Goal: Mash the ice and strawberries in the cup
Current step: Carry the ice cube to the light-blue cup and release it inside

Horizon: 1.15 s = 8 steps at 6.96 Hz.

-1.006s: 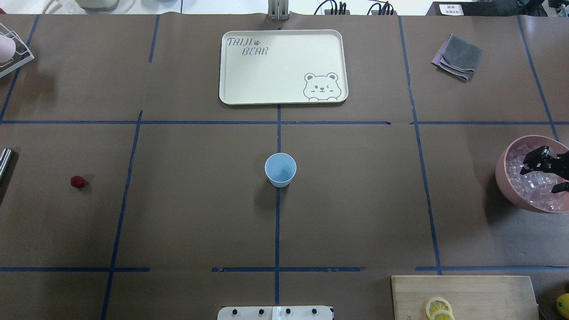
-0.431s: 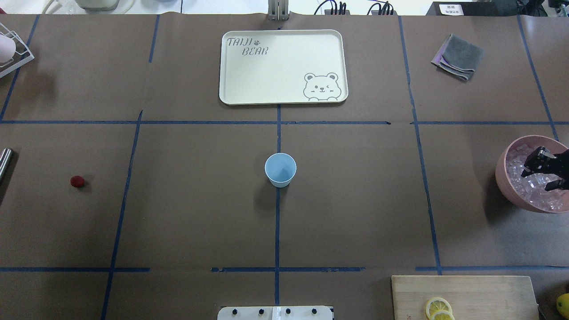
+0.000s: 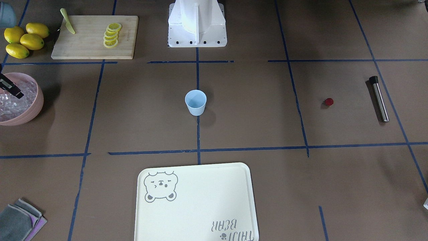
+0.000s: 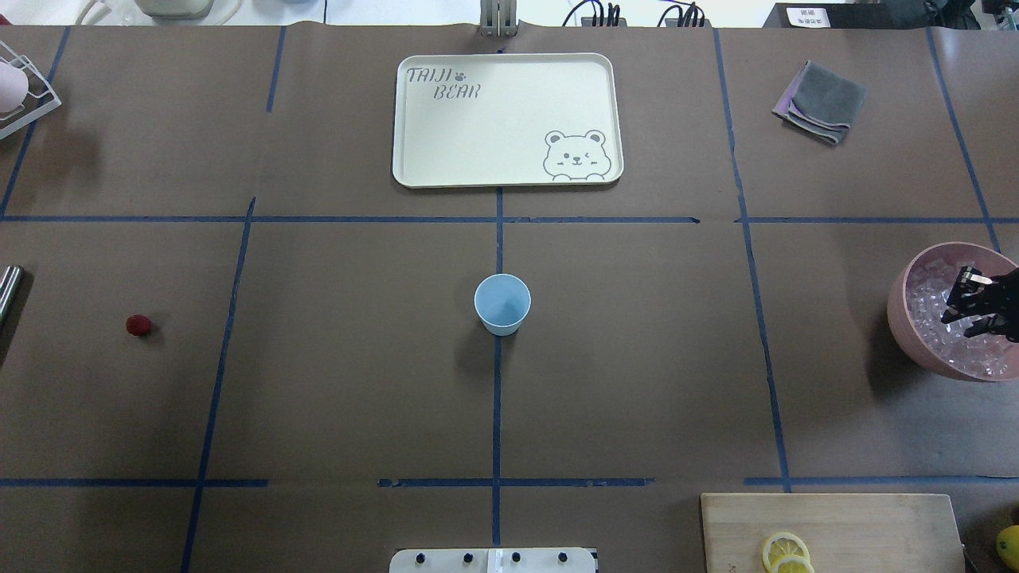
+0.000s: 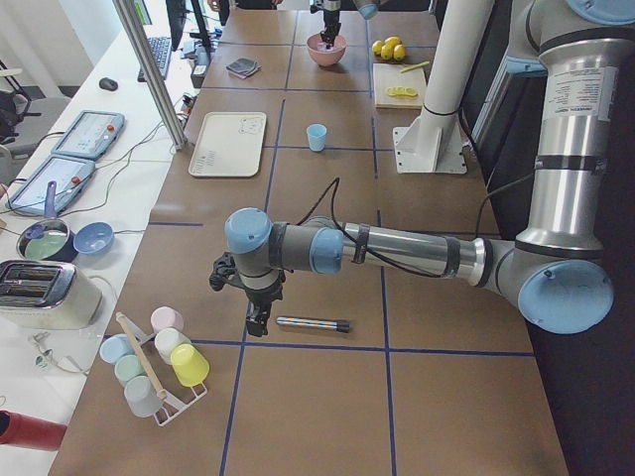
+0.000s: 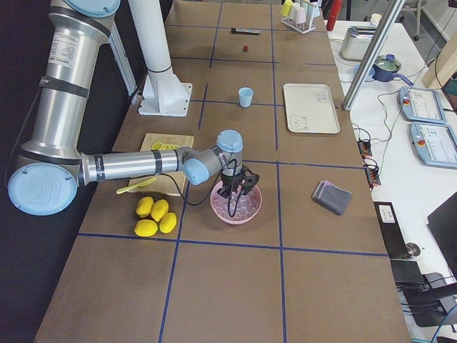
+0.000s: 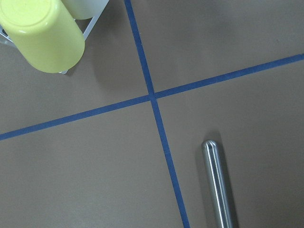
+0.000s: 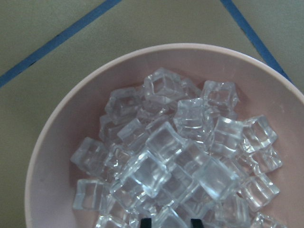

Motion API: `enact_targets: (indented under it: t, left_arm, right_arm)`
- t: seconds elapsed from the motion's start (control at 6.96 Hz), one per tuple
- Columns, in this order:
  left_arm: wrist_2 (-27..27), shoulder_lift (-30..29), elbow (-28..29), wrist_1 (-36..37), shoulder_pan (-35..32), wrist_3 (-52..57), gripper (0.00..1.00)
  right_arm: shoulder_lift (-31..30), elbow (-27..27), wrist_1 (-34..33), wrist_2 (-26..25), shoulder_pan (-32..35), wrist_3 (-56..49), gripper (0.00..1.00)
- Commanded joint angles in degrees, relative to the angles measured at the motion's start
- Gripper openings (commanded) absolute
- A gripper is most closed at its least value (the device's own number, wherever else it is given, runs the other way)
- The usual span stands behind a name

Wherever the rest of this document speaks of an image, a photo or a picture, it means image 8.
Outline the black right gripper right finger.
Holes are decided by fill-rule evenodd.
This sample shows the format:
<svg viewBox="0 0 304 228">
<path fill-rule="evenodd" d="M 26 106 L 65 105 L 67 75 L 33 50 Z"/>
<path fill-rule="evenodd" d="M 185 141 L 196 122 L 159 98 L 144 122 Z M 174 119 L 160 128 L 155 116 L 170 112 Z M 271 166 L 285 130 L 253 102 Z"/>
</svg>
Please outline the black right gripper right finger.
<svg viewBox="0 0 304 228">
<path fill-rule="evenodd" d="M 201 219 L 191 218 L 190 219 L 191 228 L 203 228 L 203 223 Z"/>
</svg>

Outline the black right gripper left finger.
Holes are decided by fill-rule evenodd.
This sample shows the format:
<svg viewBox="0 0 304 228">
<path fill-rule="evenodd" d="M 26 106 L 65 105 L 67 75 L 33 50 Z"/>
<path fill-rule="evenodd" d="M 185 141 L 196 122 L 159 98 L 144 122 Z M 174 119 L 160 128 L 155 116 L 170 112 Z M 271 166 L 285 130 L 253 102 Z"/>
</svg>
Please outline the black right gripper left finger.
<svg viewBox="0 0 304 228">
<path fill-rule="evenodd" d="M 152 228 L 152 219 L 142 218 L 140 222 L 140 228 Z"/>
</svg>

